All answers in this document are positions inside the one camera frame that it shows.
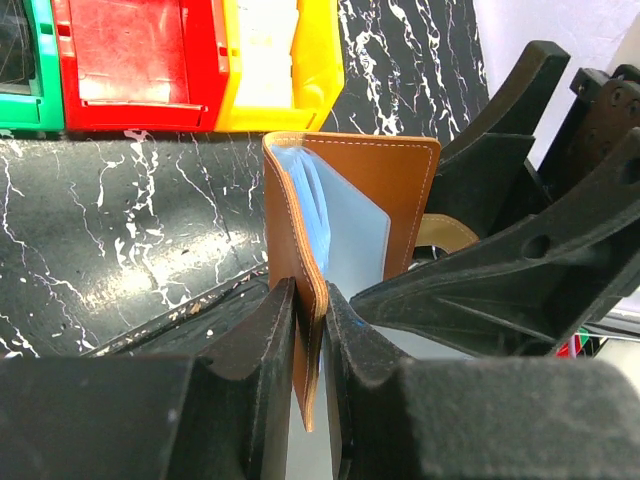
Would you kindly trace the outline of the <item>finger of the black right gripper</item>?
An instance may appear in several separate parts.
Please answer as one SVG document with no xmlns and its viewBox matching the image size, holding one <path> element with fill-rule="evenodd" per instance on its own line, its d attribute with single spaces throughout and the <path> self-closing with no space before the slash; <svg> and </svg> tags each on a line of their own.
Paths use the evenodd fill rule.
<svg viewBox="0 0 640 480">
<path fill-rule="evenodd" d="M 542 356 L 639 284 L 639 132 L 544 211 L 356 295 L 371 324 L 477 356 Z"/>
</svg>

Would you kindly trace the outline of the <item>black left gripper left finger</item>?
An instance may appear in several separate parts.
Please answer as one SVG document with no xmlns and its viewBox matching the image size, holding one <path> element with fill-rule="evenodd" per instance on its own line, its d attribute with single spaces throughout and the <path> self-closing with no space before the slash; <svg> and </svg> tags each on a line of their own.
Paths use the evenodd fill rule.
<svg viewBox="0 0 640 480">
<path fill-rule="evenodd" d="M 1 363 L 5 479 L 281 479 L 293 279 L 195 355 Z"/>
</svg>

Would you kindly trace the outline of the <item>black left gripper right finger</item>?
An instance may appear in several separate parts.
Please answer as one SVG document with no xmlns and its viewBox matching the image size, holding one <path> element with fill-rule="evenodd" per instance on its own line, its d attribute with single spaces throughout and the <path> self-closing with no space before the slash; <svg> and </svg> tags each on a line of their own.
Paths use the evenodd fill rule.
<svg viewBox="0 0 640 480">
<path fill-rule="evenodd" d="M 598 360 L 418 360 L 329 287 L 337 479 L 635 479 L 639 395 Z"/>
</svg>

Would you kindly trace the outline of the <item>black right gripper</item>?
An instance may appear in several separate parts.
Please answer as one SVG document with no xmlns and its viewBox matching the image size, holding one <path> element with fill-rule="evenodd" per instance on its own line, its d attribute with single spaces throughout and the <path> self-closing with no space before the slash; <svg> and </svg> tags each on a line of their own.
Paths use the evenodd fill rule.
<svg viewBox="0 0 640 480">
<path fill-rule="evenodd" d="M 504 223 L 534 132 L 570 55 L 552 41 L 529 42 L 487 106 L 441 153 L 424 213 L 426 240 L 480 240 Z M 611 75 L 580 68 L 576 98 L 538 168 L 553 200 L 592 172 L 639 125 L 639 69 Z"/>
</svg>

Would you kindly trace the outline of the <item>brown leather card holder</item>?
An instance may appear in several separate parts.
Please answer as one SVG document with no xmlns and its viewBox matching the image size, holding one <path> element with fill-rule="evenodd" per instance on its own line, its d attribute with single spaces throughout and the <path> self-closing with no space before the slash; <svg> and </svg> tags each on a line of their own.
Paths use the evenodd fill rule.
<svg viewBox="0 0 640 480">
<path fill-rule="evenodd" d="M 281 131 L 262 148 L 269 284 L 296 284 L 292 382 L 312 431 L 329 284 L 351 298 L 406 272 L 418 247 L 453 253 L 479 236 L 425 210 L 434 138 Z"/>
</svg>

